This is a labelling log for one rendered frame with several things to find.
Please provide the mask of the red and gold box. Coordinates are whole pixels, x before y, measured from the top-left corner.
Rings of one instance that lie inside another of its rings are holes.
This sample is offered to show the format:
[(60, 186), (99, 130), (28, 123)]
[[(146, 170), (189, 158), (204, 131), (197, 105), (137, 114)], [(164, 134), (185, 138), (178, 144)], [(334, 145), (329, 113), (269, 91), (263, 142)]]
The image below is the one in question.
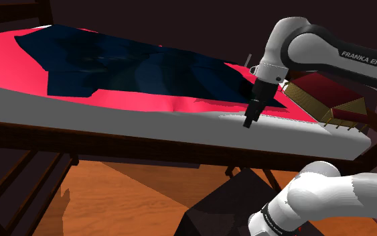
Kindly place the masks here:
[(368, 124), (364, 97), (317, 72), (286, 82), (283, 92), (324, 125), (351, 129)]

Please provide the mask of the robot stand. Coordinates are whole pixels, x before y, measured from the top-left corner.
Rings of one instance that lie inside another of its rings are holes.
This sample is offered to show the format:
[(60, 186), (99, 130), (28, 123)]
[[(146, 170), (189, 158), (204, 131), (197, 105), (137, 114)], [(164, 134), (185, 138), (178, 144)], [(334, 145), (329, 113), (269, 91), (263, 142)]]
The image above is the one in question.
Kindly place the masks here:
[(249, 216), (276, 195), (245, 168), (188, 209), (173, 236), (250, 236)]

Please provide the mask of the dark blue blanket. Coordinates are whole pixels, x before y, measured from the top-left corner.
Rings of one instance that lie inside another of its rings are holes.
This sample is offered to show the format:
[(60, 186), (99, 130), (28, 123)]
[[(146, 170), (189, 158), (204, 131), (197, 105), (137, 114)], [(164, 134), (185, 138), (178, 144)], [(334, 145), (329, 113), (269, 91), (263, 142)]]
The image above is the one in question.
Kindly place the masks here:
[(48, 94), (90, 97), (98, 89), (247, 103), (253, 83), (224, 60), (63, 25), (17, 44), (48, 72)]

